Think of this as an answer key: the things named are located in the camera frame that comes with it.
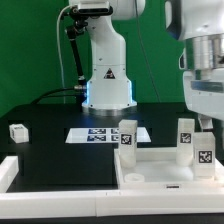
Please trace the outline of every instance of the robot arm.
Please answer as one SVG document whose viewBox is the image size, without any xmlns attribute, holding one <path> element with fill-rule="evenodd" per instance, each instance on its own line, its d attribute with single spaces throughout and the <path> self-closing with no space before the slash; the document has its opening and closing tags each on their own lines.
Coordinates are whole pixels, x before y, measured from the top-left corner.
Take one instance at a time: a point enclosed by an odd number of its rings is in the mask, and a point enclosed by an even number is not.
<svg viewBox="0 0 224 224">
<path fill-rule="evenodd" d="M 83 111 L 116 116 L 135 111 L 131 81 L 126 76 L 126 44 L 112 19 L 135 17 L 135 0 L 70 0 L 70 16 L 77 35 L 88 31 L 92 46 L 92 77 L 87 83 L 87 99 Z M 145 0 L 137 0 L 142 13 Z"/>
<path fill-rule="evenodd" d="M 168 0 L 165 9 L 167 31 L 185 43 L 188 109 L 224 121 L 224 0 Z"/>
</svg>

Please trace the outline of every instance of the black tabletop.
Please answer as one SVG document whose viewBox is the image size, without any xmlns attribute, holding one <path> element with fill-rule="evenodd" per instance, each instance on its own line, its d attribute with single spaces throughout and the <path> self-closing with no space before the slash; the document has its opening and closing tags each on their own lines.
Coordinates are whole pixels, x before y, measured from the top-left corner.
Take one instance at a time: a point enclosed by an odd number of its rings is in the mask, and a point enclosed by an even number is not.
<svg viewBox="0 0 224 224">
<path fill-rule="evenodd" d="M 138 143 L 138 147 L 175 147 L 178 118 L 196 119 L 196 114 L 189 112 L 184 103 L 139 104 L 136 113 L 119 117 L 83 114 L 73 104 L 18 106 L 0 119 L 0 161 L 7 155 L 17 155 L 19 158 L 20 171 L 8 192 L 116 189 L 114 149 L 117 148 L 117 143 L 66 144 L 69 129 L 116 128 L 122 119 L 134 119 L 138 121 L 139 127 L 147 129 L 152 140 L 150 143 Z M 29 129 L 29 143 L 16 144 L 10 139 L 9 125 L 16 123 L 22 123 Z M 218 135 L 220 125 L 217 121 L 214 123 L 214 133 Z M 220 136 L 217 139 L 217 144 L 220 144 Z M 217 157 L 223 159 L 222 149 L 217 150 Z M 189 214 L 0 220 L 1 222 L 223 223 L 224 217 L 221 214 Z"/>
</svg>

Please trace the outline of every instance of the printed marker sheet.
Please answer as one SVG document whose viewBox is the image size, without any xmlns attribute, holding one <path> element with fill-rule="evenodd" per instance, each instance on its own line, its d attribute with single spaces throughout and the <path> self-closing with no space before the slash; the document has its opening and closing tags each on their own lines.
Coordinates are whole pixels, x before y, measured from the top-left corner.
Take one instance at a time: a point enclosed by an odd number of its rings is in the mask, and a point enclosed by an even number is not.
<svg viewBox="0 0 224 224">
<path fill-rule="evenodd" d="M 65 143 L 118 143 L 118 128 L 71 128 Z M 137 129 L 137 142 L 151 142 L 146 128 Z"/>
</svg>

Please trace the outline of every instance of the white cube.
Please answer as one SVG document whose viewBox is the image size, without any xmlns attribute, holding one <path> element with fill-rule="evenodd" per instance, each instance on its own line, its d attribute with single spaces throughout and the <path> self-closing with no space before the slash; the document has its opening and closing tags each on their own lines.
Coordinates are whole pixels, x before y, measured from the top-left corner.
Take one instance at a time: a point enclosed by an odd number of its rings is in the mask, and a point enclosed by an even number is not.
<svg viewBox="0 0 224 224">
<path fill-rule="evenodd" d="M 195 178 L 215 175 L 215 137 L 211 132 L 194 133 Z"/>
<path fill-rule="evenodd" d="M 9 126 L 10 137 L 16 143 L 29 142 L 28 129 L 22 124 L 12 124 Z"/>
<path fill-rule="evenodd" d="M 119 154 L 121 165 L 126 168 L 136 165 L 137 126 L 135 120 L 122 120 L 119 123 Z"/>
</svg>

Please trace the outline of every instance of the green wall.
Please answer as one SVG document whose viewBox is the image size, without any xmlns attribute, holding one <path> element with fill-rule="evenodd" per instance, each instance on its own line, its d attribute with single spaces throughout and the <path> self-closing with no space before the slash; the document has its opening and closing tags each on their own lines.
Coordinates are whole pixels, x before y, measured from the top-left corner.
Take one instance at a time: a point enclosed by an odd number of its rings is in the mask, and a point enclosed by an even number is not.
<svg viewBox="0 0 224 224">
<path fill-rule="evenodd" d="M 178 69 L 182 44 L 165 32 L 164 0 L 146 1 L 140 28 L 161 100 L 183 101 L 182 74 Z M 66 0 L 0 1 L 0 115 L 16 105 L 30 103 L 46 91 L 61 87 L 56 20 L 59 10 L 66 5 Z M 61 24 L 66 86 L 77 83 L 71 49 L 63 32 L 65 25 L 70 23 L 66 18 Z M 127 75 L 135 81 L 136 100 L 156 102 L 140 48 L 136 20 L 116 21 L 114 25 L 127 41 Z M 90 77 L 88 35 L 81 36 L 78 44 L 84 72 Z M 43 101 L 47 102 L 55 103 L 54 100 Z"/>
</svg>

